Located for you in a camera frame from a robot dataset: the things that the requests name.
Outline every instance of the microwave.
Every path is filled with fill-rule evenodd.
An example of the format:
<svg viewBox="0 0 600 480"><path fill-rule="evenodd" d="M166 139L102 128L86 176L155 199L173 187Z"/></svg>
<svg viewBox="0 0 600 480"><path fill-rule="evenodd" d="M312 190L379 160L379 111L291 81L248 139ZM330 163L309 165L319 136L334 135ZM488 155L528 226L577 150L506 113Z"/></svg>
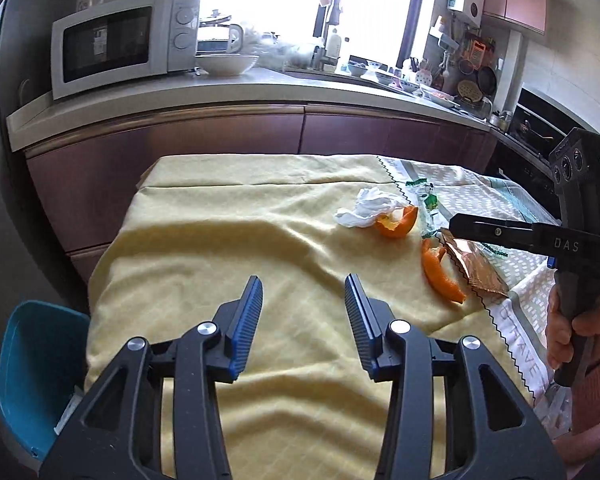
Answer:
<svg viewBox="0 0 600 480"><path fill-rule="evenodd" d="M115 0L54 22L53 98L195 67L200 0Z"/></svg>

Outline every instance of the silver screw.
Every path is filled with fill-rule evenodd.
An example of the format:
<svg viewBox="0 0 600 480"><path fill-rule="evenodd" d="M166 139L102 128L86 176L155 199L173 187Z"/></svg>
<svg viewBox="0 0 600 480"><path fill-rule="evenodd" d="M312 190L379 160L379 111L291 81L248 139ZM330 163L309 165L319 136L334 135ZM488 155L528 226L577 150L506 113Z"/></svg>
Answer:
<svg viewBox="0 0 600 480"><path fill-rule="evenodd" d="M204 323L200 323L198 325L198 333L202 334L202 335L211 335L217 329L218 329L218 327L215 326L215 324L211 323L210 321L205 321Z"/></svg>
<svg viewBox="0 0 600 480"><path fill-rule="evenodd" d="M126 342L126 347L129 350L141 350L144 348L144 339L141 337L135 337Z"/></svg>
<svg viewBox="0 0 600 480"><path fill-rule="evenodd" d="M466 346L469 350L475 350L476 348L480 348L480 340L472 335L468 335L467 337L462 339L462 344Z"/></svg>
<svg viewBox="0 0 600 480"><path fill-rule="evenodd" d="M411 325L403 319L396 319L395 321L391 322L389 328L397 334L406 334L409 330L411 330Z"/></svg>

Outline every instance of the yellow tablecloth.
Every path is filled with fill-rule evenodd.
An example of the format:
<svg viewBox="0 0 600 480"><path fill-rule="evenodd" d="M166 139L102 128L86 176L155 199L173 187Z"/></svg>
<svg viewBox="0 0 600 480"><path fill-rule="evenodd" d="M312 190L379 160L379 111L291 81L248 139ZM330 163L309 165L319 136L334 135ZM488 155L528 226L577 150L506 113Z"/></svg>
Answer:
<svg viewBox="0 0 600 480"><path fill-rule="evenodd" d="M403 240L333 221L358 191L398 189L371 155L185 155L162 158L139 186L89 291L86 386L136 335L177 338L240 297L251 274L264 306L246 371L218 386L236 480L373 478L390 393L363 371L344 307L343 281L359 274L370 297L429 335L471 333L528 397L480 299L451 304L426 282L418 226ZM162 468L174 476L170 387L164 396ZM443 401L436 395L436 408ZM443 471L436 416L432 472Z"/></svg>

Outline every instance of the crumpled tissue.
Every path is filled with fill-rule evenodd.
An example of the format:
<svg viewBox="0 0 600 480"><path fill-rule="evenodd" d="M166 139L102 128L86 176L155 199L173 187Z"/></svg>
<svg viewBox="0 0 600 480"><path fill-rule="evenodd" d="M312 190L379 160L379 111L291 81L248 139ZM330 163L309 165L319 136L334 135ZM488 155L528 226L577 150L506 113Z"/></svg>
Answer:
<svg viewBox="0 0 600 480"><path fill-rule="evenodd" d="M353 211L341 207L333 219L344 227L370 227L379 215L408 205L410 202L403 196L380 191L377 187L365 187L358 193Z"/></svg>

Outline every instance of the person's hand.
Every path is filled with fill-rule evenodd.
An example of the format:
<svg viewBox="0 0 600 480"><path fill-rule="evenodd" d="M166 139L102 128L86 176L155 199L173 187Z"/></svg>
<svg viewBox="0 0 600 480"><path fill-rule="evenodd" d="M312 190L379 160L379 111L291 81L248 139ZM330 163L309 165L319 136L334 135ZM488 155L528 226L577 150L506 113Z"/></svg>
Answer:
<svg viewBox="0 0 600 480"><path fill-rule="evenodd" d="M596 336L591 353L591 364L600 361L600 297L596 306L569 321L560 313L560 297L557 286L554 285L549 293L549 308L546 316L546 350L547 362L554 370L562 363L568 363L573 358L573 346L570 343L571 331L576 334L591 337Z"/></svg>

